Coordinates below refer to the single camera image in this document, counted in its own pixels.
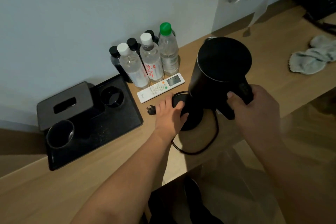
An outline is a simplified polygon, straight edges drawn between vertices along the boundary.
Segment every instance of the hand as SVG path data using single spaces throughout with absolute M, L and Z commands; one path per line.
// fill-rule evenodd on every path
M 180 132 L 183 124 L 187 121 L 188 113 L 181 116 L 184 102 L 180 101 L 175 108 L 172 106 L 173 94 L 170 93 L 156 108 L 155 131 L 167 141 L 171 141 Z
M 254 99 L 248 105 L 233 92 L 227 103 L 252 149 L 265 150 L 281 142 L 279 103 L 261 86 L 251 85 Z

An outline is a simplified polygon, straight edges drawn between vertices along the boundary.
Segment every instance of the black kettle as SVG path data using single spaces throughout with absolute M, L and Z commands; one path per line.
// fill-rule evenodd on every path
M 235 113 L 226 102 L 226 94 L 234 92 L 245 104 L 253 100 L 245 78 L 251 65 L 251 53 L 241 42 L 228 37 L 208 38 L 199 49 L 189 94 L 202 108 L 217 109 L 233 120 Z

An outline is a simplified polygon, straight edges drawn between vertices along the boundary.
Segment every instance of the gray cloth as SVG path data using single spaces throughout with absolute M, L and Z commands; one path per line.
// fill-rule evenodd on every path
M 312 48 L 295 52 L 289 59 L 289 69 L 302 74 L 314 74 L 325 68 L 328 62 L 336 60 L 336 40 L 318 35 L 310 41 Z

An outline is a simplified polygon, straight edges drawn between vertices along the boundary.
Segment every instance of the wooden desk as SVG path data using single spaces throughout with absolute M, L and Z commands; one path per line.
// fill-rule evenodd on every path
M 309 40 L 322 34 L 322 31 L 302 19 L 303 14 L 304 10 L 297 6 L 253 25 L 249 37 L 243 37 L 245 29 L 227 35 L 249 48 L 253 64 L 247 80 L 262 85 L 279 101 L 282 117 L 336 86 L 336 62 L 310 76 L 288 70 L 291 53 L 307 49 Z M 336 15 L 330 16 L 328 22 L 335 23 Z M 225 35 L 228 28 L 230 26 L 215 32 L 215 35 Z M 180 48 L 180 72 L 186 83 L 174 89 L 174 92 L 187 90 L 196 55 L 206 37 Z M 155 117 L 147 114 L 146 107 L 165 95 L 141 104 L 136 97 L 137 89 L 133 85 L 130 88 L 144 119 L 143 126 L 60 170 L 49 171 L 47 159 L 43 158 L 1 178 L 2 223 L 69 223 L 90 194 L 139 148 L 154 128 Z M 203 154 L 184 156 L 174 148 L 170 149 L 163 184 L 242 140 L 234 121 L 219 116 L 219 122 L 218 138 Z M 212 138 L 214 129 L 212 113 L 205 111 L 201 124 L 193 131 L 180 133 L 175 142 L 186 150 L 200 149 Z

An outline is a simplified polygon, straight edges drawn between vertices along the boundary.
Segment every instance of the kettle lid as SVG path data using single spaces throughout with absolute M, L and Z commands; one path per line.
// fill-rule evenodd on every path
M 201 46 L 197 63 L 206 76 L 221 82 L 232 82 L 247 74 L 252 57 L 241 42 L 229 37 L 217 37 Z

